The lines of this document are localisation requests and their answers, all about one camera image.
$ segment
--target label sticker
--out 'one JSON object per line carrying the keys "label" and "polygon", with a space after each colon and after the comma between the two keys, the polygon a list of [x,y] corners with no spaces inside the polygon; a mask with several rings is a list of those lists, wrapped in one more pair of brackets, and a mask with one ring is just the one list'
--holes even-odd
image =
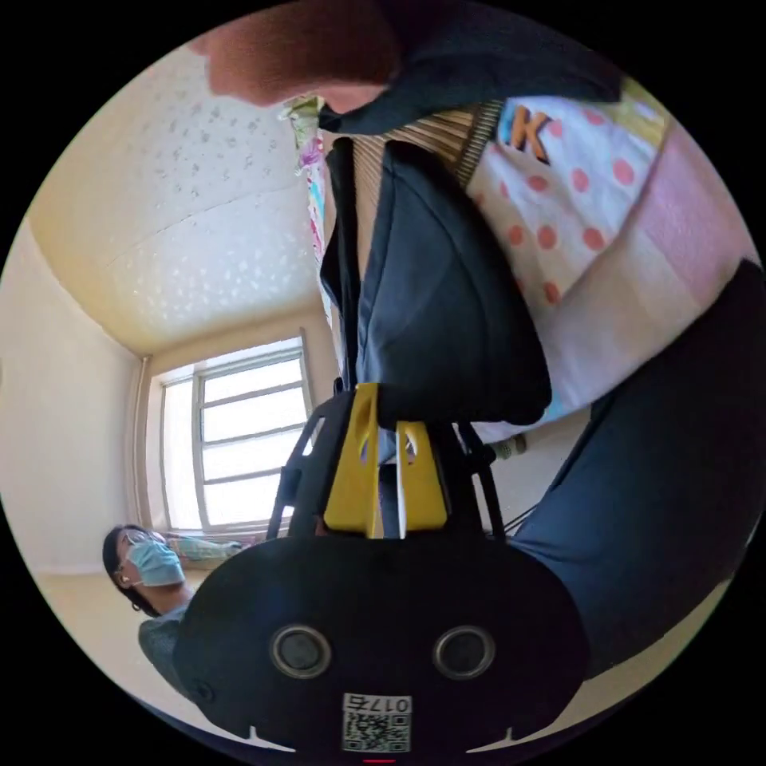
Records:
{"label": "label sticker", "polygon": [[343,695],[343,749],[348,752],[409,752],[411,697]]}

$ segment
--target black strap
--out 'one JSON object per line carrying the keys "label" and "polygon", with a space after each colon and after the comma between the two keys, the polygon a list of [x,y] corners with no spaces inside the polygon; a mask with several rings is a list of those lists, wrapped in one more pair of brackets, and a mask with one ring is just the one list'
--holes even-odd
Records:
{"label": "black strap", "polygon": [[338,309],[344,350],[342,384],[357,385],[357,324],[361,279],[357,258],[357,194],[353,173],[353,141],[339,138],[327,156],[335,201],[335,228],[322,258],[319,278]]}

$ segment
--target ceiling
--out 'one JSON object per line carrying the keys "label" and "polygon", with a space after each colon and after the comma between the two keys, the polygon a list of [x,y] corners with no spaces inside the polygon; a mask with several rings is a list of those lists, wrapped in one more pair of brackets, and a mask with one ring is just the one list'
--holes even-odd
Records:
{"label": "ceiling", "polygon": [[318,300],[292,130],[210,94],[204,66],[179,49],[129,83],[30,208],[59,282],[139,355]]}

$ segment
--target face mask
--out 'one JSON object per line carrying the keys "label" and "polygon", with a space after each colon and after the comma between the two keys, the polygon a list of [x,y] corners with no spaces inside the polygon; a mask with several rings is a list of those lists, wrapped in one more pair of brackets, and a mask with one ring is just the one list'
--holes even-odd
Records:
{"label": "face mask", "polygon": [[177,585],[185,580],[178,556],[159,540],[145,539],[132,545],[128,561],[135,564],[141,577],[136,585]]}

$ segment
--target colorful fabric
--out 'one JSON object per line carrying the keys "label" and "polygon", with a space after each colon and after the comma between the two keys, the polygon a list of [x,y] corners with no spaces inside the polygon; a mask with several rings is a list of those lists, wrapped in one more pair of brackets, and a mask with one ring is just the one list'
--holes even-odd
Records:
{"label": "colorful fabric", "polygon": [[325,253],[325,172],[322,153],[322,132],[319,130],[319,110],[322,99],[302,97],[288,103],[280,118],[288,120],[295,134],[295,147],[298,151],[296,175],[305,175],[308,188],[309,223],[311,241],[314,247],[314,260],[317,265],[317,284],[322,297],[327,322],[332,327],[332,304],[322,283],[319,281],[319,268]]}
{"label": "colorful fabric", "polygon": [[713,166],[635,84],[604,108],[509,101],[468,194],[519,280],[554,390],[531,427],[477,424],[486,442],[596,401],[699,318],[743,259],[758,262]]}
{"label": "colorful fabric", "polygon": [[168,537],[168,547],[186,562],[225,561],[239,553],[244,543],[236,541],[215,542],[199,537]]}

